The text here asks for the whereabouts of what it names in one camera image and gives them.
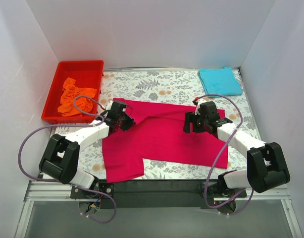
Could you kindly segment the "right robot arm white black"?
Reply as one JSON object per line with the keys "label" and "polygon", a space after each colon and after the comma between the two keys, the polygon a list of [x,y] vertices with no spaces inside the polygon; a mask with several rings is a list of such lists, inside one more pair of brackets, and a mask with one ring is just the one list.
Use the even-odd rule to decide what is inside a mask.
{"label": "right robot arm white black", "polygon": [[238,130],[230,119],[219,115],[214,102],[196,99],[193,103],[196,109],[185,113],[183,131],[211,134],[225,142],[225,147],[236,149],[247,160],[246,170],[234,170],[219,175],[216,184],[210,186],[212,192],[223,197],[229,197],[236,189],[242,188],[263,193],[290,182],[283,150],[278,143],[266,143]]}

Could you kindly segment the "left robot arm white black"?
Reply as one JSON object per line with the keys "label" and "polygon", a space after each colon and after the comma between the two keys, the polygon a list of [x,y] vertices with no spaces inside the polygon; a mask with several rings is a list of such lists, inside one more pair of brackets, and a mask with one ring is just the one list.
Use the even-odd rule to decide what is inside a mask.
{"label": "left robot arm white black", "polygon": [[81,187],[87,198],[96,197],[98,178],[78,167],[80,152],[118,129],[127,131],[134,126],[135,121],[126,113],[127,108],[125,102],[111,101],[106,113],[87,127],[65,136],[54,134],[46,146],[39,170],[62,184]]}

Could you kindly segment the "magenta t shirt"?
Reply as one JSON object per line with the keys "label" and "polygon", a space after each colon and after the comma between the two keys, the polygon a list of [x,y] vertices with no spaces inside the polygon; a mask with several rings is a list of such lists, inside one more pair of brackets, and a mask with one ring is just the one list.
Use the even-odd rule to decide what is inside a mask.
{"label": "magenta t shirt", "polygon": [[106,180],[110,183],[142,176],[144,159],[211,166],[224,145],[206,132],[183,131],[185,113],[194,112],[194,106],[120,101],[130,106],[127,111],[135,125],[102,140]]}

